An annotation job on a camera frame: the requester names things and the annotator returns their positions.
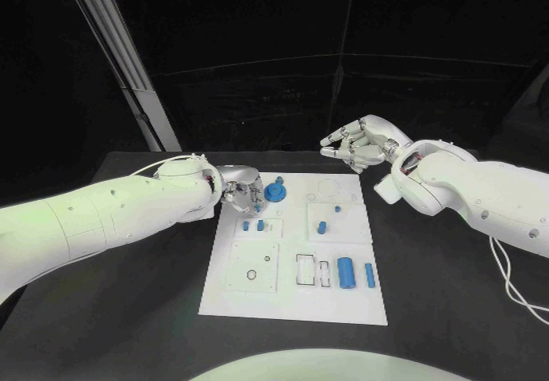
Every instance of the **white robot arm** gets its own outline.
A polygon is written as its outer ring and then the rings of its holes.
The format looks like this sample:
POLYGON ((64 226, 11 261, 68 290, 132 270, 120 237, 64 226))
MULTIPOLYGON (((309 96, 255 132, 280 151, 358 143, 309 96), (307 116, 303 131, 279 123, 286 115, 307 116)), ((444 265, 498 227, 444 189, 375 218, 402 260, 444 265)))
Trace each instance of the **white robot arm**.
POLYGON ((415 143, 384 118, 369 115, 320 142, 325 156, 361 173, 388 161, 375 190, 392 204, 404 198, 423 214, 454 209, 469 225, 523 250, 549 257, 549 175, 512 164, 479 162, 441 140, 415 143), (342 141, 340 149, 326 147, 342 141))
POLYGON ((129 244, 176 222, 214 216, 219 199, 243 213, 264 206, 258 170, 178 156, 133 175, 0 209, 0 304, 65 264, 129 244), (137 175, 163 164, 152 178, 137 175))

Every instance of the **table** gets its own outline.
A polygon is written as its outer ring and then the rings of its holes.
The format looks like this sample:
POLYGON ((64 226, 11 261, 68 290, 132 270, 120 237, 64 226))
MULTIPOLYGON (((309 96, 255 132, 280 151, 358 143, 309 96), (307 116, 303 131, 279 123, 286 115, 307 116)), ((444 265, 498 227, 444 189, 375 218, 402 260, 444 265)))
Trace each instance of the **table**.
MULTIPOLYGON (((214 165, 260 171, 351 173, 316 152, 212 152, 214 165)), ((175 153, 111 152, 94 181, 175 153)), ((0 379, 189 379, 221 364, 293 348, 400 356, 470 379, 542 379, 549 327, 513 303, 489 240, 459 214, 389 206, 361 176, 389 326, 199 316, 218 218, 178 224, 45 275, 0 331, 0 379)), ((513 281, 549 304, 549 260, 509 247, 513 281)))

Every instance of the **white cable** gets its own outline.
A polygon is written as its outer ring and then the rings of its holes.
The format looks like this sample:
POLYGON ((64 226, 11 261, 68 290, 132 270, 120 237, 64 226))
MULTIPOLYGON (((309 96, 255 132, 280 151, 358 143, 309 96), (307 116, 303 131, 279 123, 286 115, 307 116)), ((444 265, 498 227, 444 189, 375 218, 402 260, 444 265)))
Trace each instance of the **white cable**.
POLYGON ((166 160, 160 160, 157 163, 153 163, 150 165, 147 165, 145 168, 142 168, 139 171, 136 171, 130 176, 133 175, 137 175, 140 172, 143 172, 146 169, 149 169, 150 167, 155 167, 156 165, 159 164, 163 164, 163 163, 168 163, 169 161, 172 160, 178 160, 178 159, 202 159, 201 156, 196 156, 196 155, 182 155, 182 156, 175 156, 175 157, 170 157, 169 159, 166 160))
POLYGON ((489 238, 489 241, 490 241, 490 247, 492 247, 492 254, 495 255, 495 258, 496 258, 496 262, 498 262, 498 266, 500 268, 500 271, 502 271, 502 275, 503 275, 503 278, 506 279, 506 291, 508 291, 508 295, 509 295, 509 298, 518 303, 521 304, 522 306, 525 306, 531 313, 535 315, 535 317, 549 325, 549 321, 547 319, 544 319, 544 317, 541 317, 541 315, 535 312, 535 308, 538 310, 544 310, 544 311, 549 311, 549 308, 547 307, 541 307, 541 306, 536 306, 536 305, 532 305, 526 302, 526 299, 523 297, 523 295, 519 293, 519 290, 516 289, 513 283, 512 283, 512 262, 509 260, 509 255, 508 255, 508 252, 506 252, 506 249, 503 248, 502 244, 500 244, 500 241, 495 238, 495 237, 490 237, 489 238), (503 255, 506 257, 506 261, 508 261, 508 274, 506 274, 506 271, 503 269, 503 265, 502 265, 502 261, 498 257, 498 254, 496 254, 496 249, 495 249, 495 243, 493 241, 496 241, 498 243, 498 246, 500 247, 502 249, 502 252, 503 252, 503 255), (513 296, 512 296, 512 293, 509 291, 509 287, 512 288, 512 290, 515 291, 515 293, 518 294, 521 300, 518 300, 513 296))

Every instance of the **white board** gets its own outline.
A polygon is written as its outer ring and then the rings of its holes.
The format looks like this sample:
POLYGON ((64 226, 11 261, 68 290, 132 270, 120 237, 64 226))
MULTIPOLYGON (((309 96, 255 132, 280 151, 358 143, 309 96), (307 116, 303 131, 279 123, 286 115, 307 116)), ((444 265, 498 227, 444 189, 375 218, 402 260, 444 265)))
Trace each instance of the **white board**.
POLYGON ((263 172, 266 186, 277 176, 284 178, 286 199, 268 202, 255 218, 222 207, 199 314, 387 325, 358 175, 263 172), (319 221, 328 224, 325 234, 319 221), (299 254, 315 257, 315 285, 297 284, 299 254), (353 289, 340 288, 343 256, 353 261, 353 289), (329 263, 330 287, 322 286, 320 262, 329 263), (375 269, 375 288, 368 285, 366 263, 375 269))

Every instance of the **small blue part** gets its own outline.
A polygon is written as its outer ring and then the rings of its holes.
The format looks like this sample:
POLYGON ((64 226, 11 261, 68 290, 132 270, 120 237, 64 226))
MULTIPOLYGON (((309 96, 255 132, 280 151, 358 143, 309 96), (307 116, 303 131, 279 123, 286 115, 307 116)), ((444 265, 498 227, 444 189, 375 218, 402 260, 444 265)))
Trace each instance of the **small blue part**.
POLYGON ((372 264, 366 264, 366 279, 369 280, 369 288, 375 288, 375 269, 372 264))
POLYGON ((352 259, 346 256, 338 259, 338 271, 340 274, 340 288, 355 288, 355 270, 352 269, 352 259))
POLYGON ((279 176, 277 181, 266 187, 266 198, 271 202, 280 202, 286 198, 284 179, 279 176))
POLYGON ((326 222, 322 221, 319 223, 319 234, 325 234, 326 233, 326 222))

